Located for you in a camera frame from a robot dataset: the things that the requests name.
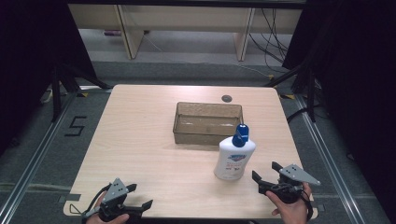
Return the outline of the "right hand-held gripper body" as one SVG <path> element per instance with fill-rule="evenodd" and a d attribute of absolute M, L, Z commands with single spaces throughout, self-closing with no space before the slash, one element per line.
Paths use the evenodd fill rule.
<path fill-rule="evenodd" d="M 296 164 L 282 166 L 276 184 L 263 181 L 259 193 L 273 192 L 283 203 L 296 203 L 304 191 L 303 183 L 320 186 L 321 182 Z"/>

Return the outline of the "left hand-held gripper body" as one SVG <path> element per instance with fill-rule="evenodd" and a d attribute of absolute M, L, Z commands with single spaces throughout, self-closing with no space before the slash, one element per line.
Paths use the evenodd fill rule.
<path fill-rule="evenodd" d="M 124 204 L 127 195 L 130 193 L 126 187 L 119 178 L 116 178 L 112 183 L 101 188 L 92 199 L 88 208 L 82 213 L 82 221 L 86 222 L 94 214 L 98 214 L 104 222 L 111 221 L 123 214 L 129 215 L 129 219 L 126 222 L 138 220 L 139 216 L 134 213 L 135 207 Z M 97 199 L 105 191 L 104 199 L 99 206 L 95 207 Z"/>

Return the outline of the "white bottle with blue pump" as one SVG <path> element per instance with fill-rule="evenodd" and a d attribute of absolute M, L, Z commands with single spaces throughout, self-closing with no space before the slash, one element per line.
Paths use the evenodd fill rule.
<path fill-rule="evenodd" d="M 219 157 L 214 175 L 222 180 L 240 179 L 255 149 L 256 144 L 249 138 L 249 127 L 239 124 L 233 136 L 219 143 Z"/>

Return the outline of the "person's left hand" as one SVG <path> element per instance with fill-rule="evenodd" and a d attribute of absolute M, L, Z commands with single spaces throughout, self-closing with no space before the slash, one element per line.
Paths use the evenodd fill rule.
<path fill-rule="evenodd" d="M 97 201 L 96 201 L 96 203 L 95 203 L 95 207 L 100 205 L 100 203 L 101 203 L 102 200 L 104 199 L 105 195 L 106 195 L 106 191 L 103 192 L 103 193 L 99 196 L 99 198 L 97 199 Z M 94 214 L 94 215 L 92 215 L 92 216 L 90 216 L 90 217 L 88 218 L 88 220 L 86 221 L 86 224 L 125 224 L 126 221 L 127 221 L 128 219 L 129 219 L 129 215 L 128 215 L 128 214 L 123 214 L 123 215 L 120 215 L 120 216 L 114 218 L 114 219 L 111 220 L 111 221 L 104 222 L 104 221 L 99 217 L 98 214 Z"/>

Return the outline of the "person's right hand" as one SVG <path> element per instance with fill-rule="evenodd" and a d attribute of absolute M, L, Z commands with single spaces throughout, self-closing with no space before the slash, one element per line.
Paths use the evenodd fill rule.
<path fill-rule="evenodd" d="M 310 200 L 311 188 L 307 183 L 303 183 L 303 199 L 296 203 L 283 203 L 273 192 L 267 191 L 265 195 L 275 205 L 272 211 L 273 216 L 280 216 L 284 224 L 307 224 L 308 207 L 306 202 Z"/>

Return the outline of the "translucent brown plastic box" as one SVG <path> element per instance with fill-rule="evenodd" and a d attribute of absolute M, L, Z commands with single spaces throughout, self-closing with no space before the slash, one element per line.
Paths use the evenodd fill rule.
<path fill-rule="evenodd" d="M 217 146 L 243 123 L 241 105 L 178 102 L 173 127 L 175 142 Z"/>

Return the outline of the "black metal stand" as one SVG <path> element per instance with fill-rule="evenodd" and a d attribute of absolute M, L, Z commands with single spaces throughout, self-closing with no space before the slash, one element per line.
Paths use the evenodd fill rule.
<path fill-rule="evenodd" d="M 315 99 L 315 77 L 312 69 L 305 63 L 297 65 L 289 72 L 285 73 L 281 77 L 271 80 L 265 84 L 265 87 L 273 88 L 279 83 L 295 76 L 295 80 L 291 86 L 291 90 L 294 93 L 301 93 L 303 90 L 307 90 L 307 106 L 303 108 L 303 111 L 308 114 L 312 122 L 315 122 L 314 115 L 314 99 Z"/>
<path fill-rule="evenodd" d="M 62 112 L 61 105 L 61 91 L 60 84 L 63 84 L 67 92 L 77 93 L 81 91 L 76 78 L 82 77 L 83 79 L 91 82 L 95 86 L 103 90 L 111 90 L 112 86 L 106 84 L 96 77 L 95 73 L 86 73 L 75 66 L 66 63 L 57 63 L 51 72 L 51 87 L 52 87 L 52 101 L 53 101 L 53 115 L 52 121 L 60 117 Z"/>

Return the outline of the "dark curtain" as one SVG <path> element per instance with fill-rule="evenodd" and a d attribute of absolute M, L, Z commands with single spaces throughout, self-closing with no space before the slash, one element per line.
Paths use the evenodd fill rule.
<path fill-rule="evenodd" d="M 95 77 L 67 0 L 0 0 L 0 156 L 68 65 Z"/>
<path fill-rule="evenodd" d="M 284 66 L 303 61 L 319 29 L 339 10 L 316 78 L 333 122 L 396 223 L 396 0 L 305 0 Z"/>

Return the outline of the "beige wooden desk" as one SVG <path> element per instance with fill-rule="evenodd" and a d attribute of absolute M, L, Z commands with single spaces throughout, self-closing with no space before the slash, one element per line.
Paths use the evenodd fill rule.
<path fill-rule="evenodd" d="M 248 36 L 294 33 L 300 9 L 236 7 L 150 7 L 70 4 L 79 29 L 119 30 L 126 54 L 136 57 L 145 31 L 232 33 L 236 58 L 245 60 Z"/>

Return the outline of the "metal floor rail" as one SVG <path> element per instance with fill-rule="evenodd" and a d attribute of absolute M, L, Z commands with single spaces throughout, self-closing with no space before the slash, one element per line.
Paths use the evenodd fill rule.
<path fill-rule="evenodd" d="M 331 155 L 331 152 L 318 129 L 317 124 L 311 119 L 307 112 L 303 113 L 303 119 L 351 223 L 366 224 L 361 210 L 359 209 L 356 200 L 349 190 L 345 179 L 340 173 Z"/>
<path fill-rule="evenodd" d="M 47 152 L 50 149 L 56 133 L 64 121 L 64 117 L 70 105 L 77 97 L 76 93 L 68 93 L 65 96 L 64 102 L 61 106 L 60 115 L 50 124 L 39 146 L 36 148 L 33 157 L 25 167 L 18 182 L 14 185 L 12 191 L 9 193 L 7 200 L 0 208 L 0 224 L 8 224 L 13 218 L 21 200 L 28 189 L 33 177 L 35 176 L 41 162 L 44 160 Z"/>

